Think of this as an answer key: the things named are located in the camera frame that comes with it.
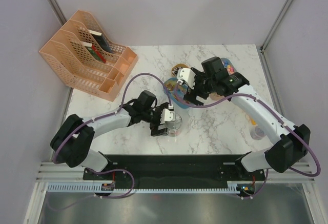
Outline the clear glass jar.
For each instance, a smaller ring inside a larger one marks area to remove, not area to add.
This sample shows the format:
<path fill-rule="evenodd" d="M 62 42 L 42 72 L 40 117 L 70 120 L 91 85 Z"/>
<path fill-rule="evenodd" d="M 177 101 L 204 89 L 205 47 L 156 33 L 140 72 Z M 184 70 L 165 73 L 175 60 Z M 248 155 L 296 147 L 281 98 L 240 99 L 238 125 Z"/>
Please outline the clear glass jar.
<path fill-rule="evenodd" d="M 177 137 L 181 133 L 182 124 L 183 124 L 182 117 L 177 113 L 174 120 L 166 121 L 165 127 L 167 128 L 168 136 Z"/>

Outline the pink gummy tray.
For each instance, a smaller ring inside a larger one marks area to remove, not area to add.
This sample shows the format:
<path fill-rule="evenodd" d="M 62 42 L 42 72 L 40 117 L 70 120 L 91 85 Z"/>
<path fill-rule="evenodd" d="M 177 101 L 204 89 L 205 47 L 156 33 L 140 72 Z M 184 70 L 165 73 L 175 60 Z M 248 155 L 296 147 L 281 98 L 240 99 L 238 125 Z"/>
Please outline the pink gummy tray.
<path fill-rule="evenodd" d="M 210 98 L 211 100 L 218 101 L 218 100 L 221 100 L 221 99 L 223 98 L 223 96 L 218 95 L 217 93 L 211 93 L 211 94 L 209 95 L 209 98 Z"/>

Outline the tan lollipop tray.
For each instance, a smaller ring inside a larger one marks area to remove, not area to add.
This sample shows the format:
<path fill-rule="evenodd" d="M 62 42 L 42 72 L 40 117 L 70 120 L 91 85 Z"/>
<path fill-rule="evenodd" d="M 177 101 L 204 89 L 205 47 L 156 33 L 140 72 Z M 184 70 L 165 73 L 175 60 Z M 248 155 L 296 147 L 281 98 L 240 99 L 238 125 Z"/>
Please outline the tan lollipop tray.
<path fill-rule="evenodd" d="M 189 66 L 185 64 L 177 64 L 171 69 L 171 77 L 177 77 L 178 71 L 183 68 L 189 68 Z"/>

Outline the light blue star candy tray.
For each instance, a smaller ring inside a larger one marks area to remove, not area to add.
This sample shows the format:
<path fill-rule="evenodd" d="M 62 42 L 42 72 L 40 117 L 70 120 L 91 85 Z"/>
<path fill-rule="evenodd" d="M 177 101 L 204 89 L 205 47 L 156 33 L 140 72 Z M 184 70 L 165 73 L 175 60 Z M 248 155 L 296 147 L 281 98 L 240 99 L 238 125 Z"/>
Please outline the light blue star candy tray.
<path fill-rule="evenodd" d="M 232 75 L 236 72 L 235 67 L 231 63 L 231 61 L 227 58 L 221 58 L 221 61 L 223 63 L 223 66 L 227 69 L 229 75 Z"/>

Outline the grey metal jar lid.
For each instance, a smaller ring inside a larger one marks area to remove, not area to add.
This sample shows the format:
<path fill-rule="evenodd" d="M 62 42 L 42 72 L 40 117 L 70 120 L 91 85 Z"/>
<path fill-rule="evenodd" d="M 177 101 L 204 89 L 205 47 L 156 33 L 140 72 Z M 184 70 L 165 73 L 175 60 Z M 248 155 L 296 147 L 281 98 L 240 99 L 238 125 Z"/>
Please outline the grey metal jar lid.
<path fill-rule="evenodd" d="M 181 118 L 181 116 L 178 113 L 176 113 L 175 119 L 172 120 L 172 121 L 167 121 L 166 122 L 166 126 L 170 130 L 178 130 L 178 129 L 180 129 L 181 126 L 182 126 L 182 118 Z"/>

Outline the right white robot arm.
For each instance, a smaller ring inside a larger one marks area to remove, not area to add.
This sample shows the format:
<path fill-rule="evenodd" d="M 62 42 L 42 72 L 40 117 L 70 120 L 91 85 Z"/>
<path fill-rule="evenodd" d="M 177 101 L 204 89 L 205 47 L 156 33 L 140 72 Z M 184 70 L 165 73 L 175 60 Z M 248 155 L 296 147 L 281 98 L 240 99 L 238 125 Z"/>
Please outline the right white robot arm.
<path fill-rule="evenodd" d="M 202 71 L 191 67 L 177 73 L 179 82 L 188 86 L 184 100 L 202 108 L 204 104 L 197 98 L 207 99 L 216 93 L 248 114 L 272 143 L 268 149 L 241 157 L 234 168 L 239 179 L 248 179 L 260 169 L 283 173 L 306 156 L 311 134 L 306 125 L 297 126 L 271 108 L 242 74 L 230 74 L 219 57 L 211 57 L 201 65 Z"/>

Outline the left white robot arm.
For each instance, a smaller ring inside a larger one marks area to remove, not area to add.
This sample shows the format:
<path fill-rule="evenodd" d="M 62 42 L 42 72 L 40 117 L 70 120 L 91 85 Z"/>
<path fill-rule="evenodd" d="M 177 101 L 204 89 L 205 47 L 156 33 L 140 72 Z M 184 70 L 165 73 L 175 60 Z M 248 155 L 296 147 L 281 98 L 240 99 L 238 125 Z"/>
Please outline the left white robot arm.
<path fill-rule="evenodd" d="M 146 140 L 166 136 L 165 112 L 173 110 L 170 101 L 158 105 L 153 93 L 142 91 L 138 98 L 96 118 L 83 119 L 72 114 L 51 140 L 50 146 L 55 152 L 53 162 L 65 163 L 70 168 L 83 166 L 100 179 L 108 179 L 113 168 L 105 155 L 90 149 L 93 139 L 116 129 L 128 128 L 131 137 L 137 140 L 144 135 L 139 129 L 134 129 L 134 125 L 140 122 L 149 124 L 150 134 Z"/>

